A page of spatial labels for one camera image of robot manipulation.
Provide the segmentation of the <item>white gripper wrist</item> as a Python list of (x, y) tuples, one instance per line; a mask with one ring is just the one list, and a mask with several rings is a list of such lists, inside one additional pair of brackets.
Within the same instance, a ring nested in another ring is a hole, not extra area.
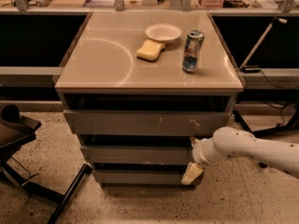
[(191, 137), (190, 140), (192, 145), (192, 157), (195, 162), (188, 164), (181, 179), (183, 185), (190, 185), (204, 172), (203, 167), (208, 167), (218, 160), (218, 151), (211, 138), (197, 139)]

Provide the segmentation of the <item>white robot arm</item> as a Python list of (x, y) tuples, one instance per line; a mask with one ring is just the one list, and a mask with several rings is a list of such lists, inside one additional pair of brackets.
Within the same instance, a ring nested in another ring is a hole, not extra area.
[(299, 177), (299, 145), (260, 139), (252, 133), (231, 127), (221, 127), (210, 138), (191, 137), (192, 158), (181, 179), (190, 185), (204, 168), (219, 161), (252, 157), (281, 172)]

